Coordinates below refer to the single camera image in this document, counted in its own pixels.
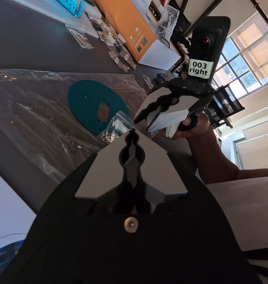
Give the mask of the blue metal bracket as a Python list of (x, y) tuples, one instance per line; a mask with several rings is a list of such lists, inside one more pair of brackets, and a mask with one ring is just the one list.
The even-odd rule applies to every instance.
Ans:
[(57, 0), (65, 9), (77, 18), (81, 17), (85, 2), (76, 0)]

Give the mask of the small labelled hardware bag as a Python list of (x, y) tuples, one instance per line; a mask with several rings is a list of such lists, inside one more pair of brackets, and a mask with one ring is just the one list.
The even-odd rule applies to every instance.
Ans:
[(144, 75), (144, 74), (142, 74), (142, 77), (143, 77), (144, 81), (146, 82), (148, 88), (149, 88), (150, 90), (152, 90), (152, 89), (153, 89), (153, 83), (151, 82), (150, 78), (147, 77), (147, 76)]

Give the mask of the window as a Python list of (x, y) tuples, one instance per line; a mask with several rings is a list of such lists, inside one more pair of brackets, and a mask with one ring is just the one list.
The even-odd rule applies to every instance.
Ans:
[(268, 25), (255, 12), (225, 41), (211, 85), (242, 98), (268, 84)]

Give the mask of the blue disc with rectangular slot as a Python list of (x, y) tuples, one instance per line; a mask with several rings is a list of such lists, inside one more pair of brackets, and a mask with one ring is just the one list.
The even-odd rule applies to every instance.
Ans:
[[(68, 91), (68, 103), (75, 118), (97, 135), (107, 128), (118, 111), (131, 116), (125, 102), (115, 91), (93, 80), (80, 80), (72, 84)], [(97, 117), (101, 103), (110, 108), (107, 121)]]

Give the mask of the clear plastic bag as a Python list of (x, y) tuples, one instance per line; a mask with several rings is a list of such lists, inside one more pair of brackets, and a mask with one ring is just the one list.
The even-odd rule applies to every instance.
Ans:
[(165, 5), (164, 12), (155, 27), (155, 33), (159, 38), (170, 41), (173, 30), (177, 24), (179, 13), (179, 9), (176, 9), (169, 4)]
[(134, 75), (0, 69), (0, 129), (57, 184), (107, 146), (71, 112), (68, 90), (80, 80), (115, 91), (132, 117), (146, 97)]

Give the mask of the pile of small hardware bags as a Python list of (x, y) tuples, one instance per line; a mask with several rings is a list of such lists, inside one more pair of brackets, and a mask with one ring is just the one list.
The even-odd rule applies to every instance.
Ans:
[[(115, 32), (114, 28), (109, 23), (105, 23), (101, 19), (91, 16), (88, 16), (88, 18), (99, 39), (106, 44), (109, 49), (108, 54), (116, 65), (125, 73), (127, 73), (130, 69), (136, 70), (136, 63), (134, 62), (130, 52), (126, 49), (125, 42), (122, 41), (122, 37)], [(66, 28), (81, 48), (94, 48), (85, 33), (75, 30), (68, 25), (66, 25)]]

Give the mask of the orange and white cardboard box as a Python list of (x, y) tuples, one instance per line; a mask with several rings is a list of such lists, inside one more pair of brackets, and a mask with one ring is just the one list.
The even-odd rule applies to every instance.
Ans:
[(151, 1), (98, 0), (98, 7), (110, 16), (126, 47), (142, 65), (169, 70), (181, 56), (174, 46), (155, 32), (156, 21), (148, 9)]

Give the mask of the white foam sheet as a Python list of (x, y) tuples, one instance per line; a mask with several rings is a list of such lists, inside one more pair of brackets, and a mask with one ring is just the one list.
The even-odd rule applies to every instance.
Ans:
[(84, 1), (84, 9), (81, 17), (79, 18), (72, 15), (59, 2), (57, 2), (57, 0), (15, 0), (15, 2), (33, 9), (45, 16), (58, 20), (75, 30), (93, 36), (97, 39), (99, 38), (87, 16), (88, 13), (89, 16), (93, 16), (94, 18), (101, 18), (99, 10), (94, 5), (90, 4), (91, 1)]

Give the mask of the person's right hand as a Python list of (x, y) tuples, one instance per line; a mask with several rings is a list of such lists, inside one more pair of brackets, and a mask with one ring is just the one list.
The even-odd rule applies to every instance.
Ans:
[(177, 130), (173, 137), (166, 136), (166, 129), (160, 129), (158, 130), (159, 134), (168, 139), (168, 140), (177, 140), (180, 138), (185, 139), (191, 139), (191, 138), (204, 138), (209, 139), (209, 137), (212, 137), (216, 139), (216, 136), (214, 134), (214, 130), (212, 126), (209, 123), (209, 119), (206, 114), (203, 112), (195, 112), (195, 115), (197, 117), (197, 125), (188, 131), (179, 131)]

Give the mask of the black office chair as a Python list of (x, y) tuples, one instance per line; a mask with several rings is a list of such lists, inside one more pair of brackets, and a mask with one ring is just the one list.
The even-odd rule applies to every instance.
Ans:
[(205, 110), (213, 129), (223, 125), (233, 128), (229, 117), (245, 110), (233, 94), (229, 84), (215, 90), (213, 98)]

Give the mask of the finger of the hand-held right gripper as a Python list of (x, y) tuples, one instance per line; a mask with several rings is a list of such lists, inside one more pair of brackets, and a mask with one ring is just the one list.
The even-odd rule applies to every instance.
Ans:
[(182, 95), (176, 99), (176, 103), (171, 103), (167, 110), (150, 113), (147, 117), (147, 132), (153, 132), (167, 128), (167, 133), (174, 133), (174, 130), (187, 131), (193, 129), (197, 124), (194, 114), (196, 104), (200, 99), (194, 96)]
[(177, 90), (172, 88), (161, 87), (149, 94), (134, 117), (134, 123), (138, 124), (142, 120), (147, 120), (149, 117), (149, 124), (154, 124), (158, 116), (168, 110), (172, 104), (173, 98), (177, 97)]

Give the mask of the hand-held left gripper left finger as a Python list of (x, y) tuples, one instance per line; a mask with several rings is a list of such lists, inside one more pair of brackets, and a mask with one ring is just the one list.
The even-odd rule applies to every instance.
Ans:
[(98, 202), (118, 214), (132, 212), (133, 188), (127, 181), (125, 163), (133, 134), (134, 130), (127, 131), (97, 153), (75, 198)]

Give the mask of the small zip bag of screws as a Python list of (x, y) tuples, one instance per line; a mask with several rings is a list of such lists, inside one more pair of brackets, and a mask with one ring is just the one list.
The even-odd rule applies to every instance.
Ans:
[(113, 116), (107, 128), (102, 131), (97, 138), (107, 144), (110, 144), (132, 129), (137, 130), (133, 119), (120, 110)]

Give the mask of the grey desk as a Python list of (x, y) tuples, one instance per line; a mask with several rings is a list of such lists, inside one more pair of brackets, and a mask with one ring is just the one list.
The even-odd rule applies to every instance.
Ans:
[[(93, 49), (82, 49), (65, 24), (15, 1), (0, 1), (0, 69), (66, 73), (125, 74), (100, 39), (87, 36)], [(156, 85), (164, 70), (138, 64), (134, 75), (146, 94), (142, 74)], [(58, 186), (32, 163), (0, 129), (0, 175), (34, 213)]]

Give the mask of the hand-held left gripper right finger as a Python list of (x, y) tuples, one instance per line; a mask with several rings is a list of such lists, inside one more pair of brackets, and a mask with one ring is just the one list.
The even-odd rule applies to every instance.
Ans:
[(156, 207), (186, 196), (181, 177), (167, 152), (138, 130), (134, 130), (137, 182), (134, 188), (135, 208), (138, 214), (151, 214)]

